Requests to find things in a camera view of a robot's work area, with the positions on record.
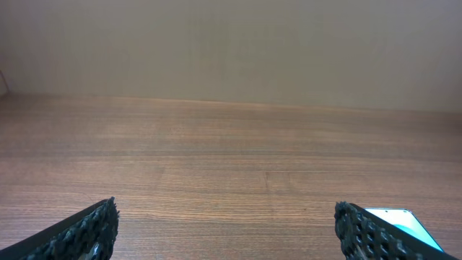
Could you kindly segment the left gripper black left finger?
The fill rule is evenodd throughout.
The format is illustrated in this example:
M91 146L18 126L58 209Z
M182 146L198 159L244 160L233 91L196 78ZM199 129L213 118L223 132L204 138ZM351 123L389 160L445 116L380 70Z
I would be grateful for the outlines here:
M115 199L103 199L1 250L3 260L110 259L118 234Z

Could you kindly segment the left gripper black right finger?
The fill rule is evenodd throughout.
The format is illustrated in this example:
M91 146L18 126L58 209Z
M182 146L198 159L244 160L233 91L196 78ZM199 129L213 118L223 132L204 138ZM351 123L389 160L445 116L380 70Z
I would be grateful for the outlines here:
M356 204L338 202L334 218L335 233L346 259L457 260Z

